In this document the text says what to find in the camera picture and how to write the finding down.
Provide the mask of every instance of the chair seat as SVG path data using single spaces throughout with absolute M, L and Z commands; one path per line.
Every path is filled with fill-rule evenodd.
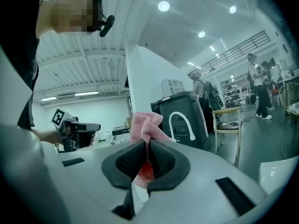
M 227 123 L 227 125 L 223 126 L 225 122 L 220 122 L 218 125 L 217 125 L 217 130 L 237 130 L 239 129 L 239 126 L 233 126 L 231 125 L 230 123 Z

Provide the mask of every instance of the pink towel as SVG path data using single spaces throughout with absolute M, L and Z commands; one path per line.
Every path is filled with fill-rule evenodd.
M 146 144 L 147 161 L 143 164 L 133 183 L 141 188 L 146 188 L 154 180 L 153 167 L 148 159 L 150 138 L 171 140 L 158 127 L 163 116 L 154 112 L 136 112 L 132 119 L 131 140 L 143 139 Z

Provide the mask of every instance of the pink cloth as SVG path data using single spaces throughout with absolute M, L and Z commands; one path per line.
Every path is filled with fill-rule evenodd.
M 159 140 L 171 140 L 158 125 L 162 122 L 163 116 L 154 112 L 136 112 L 132 119 L 131 139 L 143 139 L 149 144 L 150 138 Z

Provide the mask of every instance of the black slot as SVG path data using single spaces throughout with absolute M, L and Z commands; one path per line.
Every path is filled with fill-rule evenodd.
M 67 161 L 62 161 L 62 164 L 65 167 L 71 166 L 71 165 L 75 165 L 77 163 L 81 163 L 84 162 L 85 160 L 82 158 L 76 158 L 76 159 L 71 159 L 71 160 L 67 160 Z
M 218 179 L 216 180 L 216 183 L 240 216 L 255 207 L 255 205 L 228 177 Z

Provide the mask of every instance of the white shirt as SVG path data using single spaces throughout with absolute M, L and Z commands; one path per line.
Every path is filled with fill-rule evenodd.
M 259 78 L 254 78 L 254 77 L 253 77 L 254 74 L 256 74 L 257 76 L 260 75 L 260 74 L 258 73 L 257 68 L 256 68 L 254 65 L 249 64 L 249 66 L 248 66 L 248 70 L 249 70 L 249 73 L 250 73 L 250 75 L 251 75 L 251 78 L 252 78 L 252 80 L 253 80 L 253 82 L 254 82 L 254 86 L 263 85 L 263 77 L 259 77 Z

